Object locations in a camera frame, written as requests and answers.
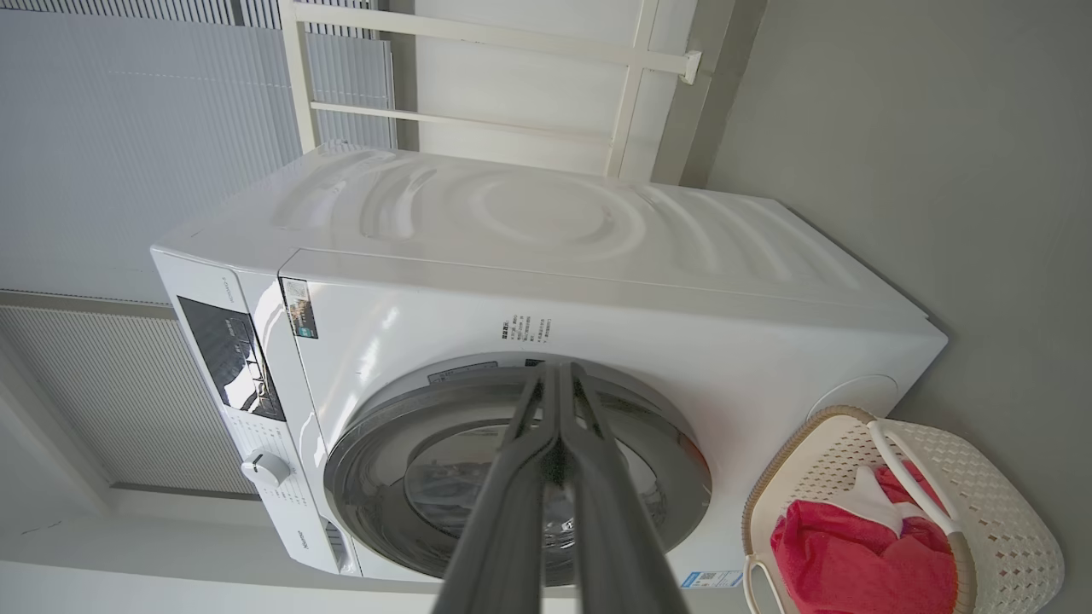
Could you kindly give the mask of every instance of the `display screen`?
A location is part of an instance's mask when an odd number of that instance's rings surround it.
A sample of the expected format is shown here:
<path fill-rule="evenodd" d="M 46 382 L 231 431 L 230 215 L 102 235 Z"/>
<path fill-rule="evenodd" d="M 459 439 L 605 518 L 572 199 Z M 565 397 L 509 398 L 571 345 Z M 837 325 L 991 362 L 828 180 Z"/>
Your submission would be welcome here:
<path fill-rule="evenodd" d="M 236 410 L 284 422 L 250 315 L 181 296 L 178 303 L 219 400 Z"/>

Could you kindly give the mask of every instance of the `white dial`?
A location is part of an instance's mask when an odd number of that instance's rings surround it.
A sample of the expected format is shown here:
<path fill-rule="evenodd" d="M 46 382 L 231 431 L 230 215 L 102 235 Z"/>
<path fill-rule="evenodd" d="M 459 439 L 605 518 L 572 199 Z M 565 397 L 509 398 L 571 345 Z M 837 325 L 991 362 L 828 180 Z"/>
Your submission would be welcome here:
<path fill-rule="evenodd" d="M 239 469 L 242 470 L 242 475 L 247 480 L 259 486 L 271 488 L 276 488 L 292 475 L 292 468 L 288 467 L 288 463 L 264 450 L 250 452 Z"/>

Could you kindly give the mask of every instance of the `basket handle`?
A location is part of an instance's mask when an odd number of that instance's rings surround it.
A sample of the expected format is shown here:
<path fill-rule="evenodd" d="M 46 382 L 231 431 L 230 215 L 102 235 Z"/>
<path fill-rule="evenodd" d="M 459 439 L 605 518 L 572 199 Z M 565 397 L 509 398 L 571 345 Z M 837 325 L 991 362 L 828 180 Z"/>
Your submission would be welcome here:
<path fill-rule="evenodd" d="M 770 590 L 773 591 L 773 599 L 778 602 L 778 610 L 781 614 L 786 614 L 785 604 L 781 602 L 781 593 L 778 592 L 778 587 L 774 586 L 773 578 L 770 577 L 770 569 L 753 554 L 748 554 L 744 564 L 744 598 L 747 600 L 747 607 L 751 614 L 762 614 L 758 609 L 758 601 L 755 600 L 755 587 L 751 585 L 751 571 L 756 567 L 761 568 L 762 574 L 765 575 L 765 581 L 770 585 Z"/>
<path fill-rule="evenodd" d="M 945 510 L 940 509 L 940 506 L 938 506 L 933 500 L 933 497 L 930 497 L 925 489 L 922 488 L 921 484 L 917 483 L 917 480 L 914 480 L 914 476 L 910 474 L 910 471 L 906 470 L 905 465 L 902 464 L 902 461 L 899 460 L 899 457 L 895 456 L 891 445 L 887 442 L 888 437 L 899 445 L 902 449 L 902 453 L 905 454 L 915 467 L 917 467 L 918 471 L 925 475 L 927 481 L 935 484 L 936 480 L 934 480 L 931 475 L 926 474 L 925 465 L 921 462 L 921 459 L 914 449 L 904 445 L 901 437 L 892 433 L 890 429 L 886 429 L 883 426 L 883 421 L 874 420 L 868 423 L 868 432 L 871 434 L 873 441 L 876 444 L 876 450 L 879 451 L 880 457 L 883 458 L 883 462 L 891 468 L 891 473 L 894 474 L 894 476 L 899 480 L 899 483 L 902 484 L 902 487 L 905 488 L 906 493 L 909 493 L 911 498 L 914 499 L 917 507 L 922 508 L 922 511 L 929 517 L 929 520 L 936 522 L 946 535 L 959 533 L 960 527 L 957 521 L 949 517 Z"/>

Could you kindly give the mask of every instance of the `white railing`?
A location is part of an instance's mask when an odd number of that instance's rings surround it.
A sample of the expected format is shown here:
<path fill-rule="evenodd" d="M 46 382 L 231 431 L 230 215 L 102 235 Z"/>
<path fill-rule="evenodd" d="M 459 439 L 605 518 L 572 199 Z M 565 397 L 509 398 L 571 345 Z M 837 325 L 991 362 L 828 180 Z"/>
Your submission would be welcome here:
<path fill-rule="evenodd" d="M 308 61 L 305 56 L 307 52 L 304 46 L 305 23 L 343 25 L 381 32 L 412 34 L 415 36 L 431 36 L 625 66 L 626 82 L 622 86 L 621 101 L 619 102 L 618 113 L 615 117 L 614 130 L 607 140 L 608 153 L 604 164 L 604 174 L 612 177 L 617 177 L 621 170 L 621 161 L 626 153 L 626 143 L 629 140 L 630 125 L 633 120 L 633 109 L 637 106 L 637 93 L 641 85 L 641 74 L 643 71 L 648 69 L 670 72 L 678 74 L 685 83 L 692 84 L 698 72 L 698 63 L 701 61 L 701 52 L 699 51 L 675 56 L 649 50 L 649 42 L 652 38 L 652 25 L 656 17 L 658 0 L 643 0 L 641 2 L 637 32 L 633 34 L 633 44 L 629 47 L 597 40 L 569 38 L 523 29 L 438 20 L 403 13 L 308 4 L 296 2 L 295 0 L 278 0 L 278 2 L 281 7 L 281 27 L 284 31 L 285 51 L 288 60 L 288 78 L 292 82 L 293 106 L 296 111 L 296 123 L 299 126 L 299 142 L 305 152 L 313 150 L 319 144 L 316 110 L 333 110 L 411 121 L 473 126 L 490 130 L 549 135 L 577 141 L 603 140 L 603 135 L 600 134 L 547 127 L 314 102 L 310 99 L 309 94 L 311 92 L 311 76 L 308 72 Z"/>

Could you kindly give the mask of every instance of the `red towel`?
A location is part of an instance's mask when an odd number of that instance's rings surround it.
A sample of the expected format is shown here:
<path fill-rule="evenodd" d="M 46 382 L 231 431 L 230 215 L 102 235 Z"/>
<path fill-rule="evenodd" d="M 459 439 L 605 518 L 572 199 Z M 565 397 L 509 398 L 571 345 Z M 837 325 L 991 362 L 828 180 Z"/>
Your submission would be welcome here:
<path fill-rule="evenodd" d="M 912 500 L 889 469 L 881 468 L 876 477 L 893 503 Z M 936 500 L 931 488 L 926 492 Z M 790 505 L 770 544 L 800 613 L 951 614 L 957 581 L 948 540 L 924 518 L 902 524 L 897 535 L 834 505 Z"/>

